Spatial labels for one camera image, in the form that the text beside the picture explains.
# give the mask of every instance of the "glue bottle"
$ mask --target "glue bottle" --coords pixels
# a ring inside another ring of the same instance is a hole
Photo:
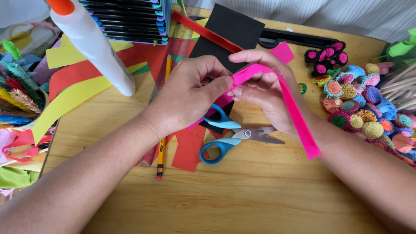
[[[126,96],[136,92],[133,76],[116,54],[98,24],[77,0],[47,0],[51,18],[114,87]]]

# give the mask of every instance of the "scissors pivot screw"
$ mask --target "scissors pivot screw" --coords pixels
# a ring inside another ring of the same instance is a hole
[[[250,137],[250,136],[251,136],[251,131],[250,131],[250,130],[245,131],[245,132],[244,132],[244,135],[245,135],[246,137]]]

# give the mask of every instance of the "scissors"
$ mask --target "scissors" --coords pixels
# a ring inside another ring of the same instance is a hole
[[[235,132],[235,134],[230,138],[220,138],[210,141],[200,149],[199,158],[206,164],[217,164],[224,158],[228,150],[233,148],[235,145],[239,144],[244,139],[251,139],[273,144],[285,144],[283,141],[265,135],[267,133],[277,131],[277,129],[274,127],[242,128],[240,124],[230,119],[225,114],[223,109],[219,107],[217,104],[212,104],[211,108],[217,110],[221,114],[221,118],[219,120],[212,120],[204,115],[202,119],[212,126],[232,129]],[[218,146],[221,149],[221,155],[213,160],[205,159],[204,152],[211,146]]]

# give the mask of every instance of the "black paper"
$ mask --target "black paper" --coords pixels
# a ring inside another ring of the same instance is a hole
[[[257,41],[260,38],[264,26],[265,24],[262,22],[216,3],[205,28],[230,40],[243,49],[249,50],[256,48]],[[230,62],[228,56],[231,54],[230,51],[200,36],[189,57],[195,58],[202,55],[214,55],[230,72],[235,73],[247,63]],[[233,104],[234,102],[230,102],[223,107],[227,115],[230,115]],[[210,118],[219,119],[220,113],[216,112]],[[223,128],[212,126],[206,121],[202,121],[199,124],[220,134],[224,131]]]

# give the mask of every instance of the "stacked organizer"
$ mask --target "stacked organizer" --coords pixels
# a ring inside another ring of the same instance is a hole
[[[172,0],[79,0],[109,40],[167,45]]]

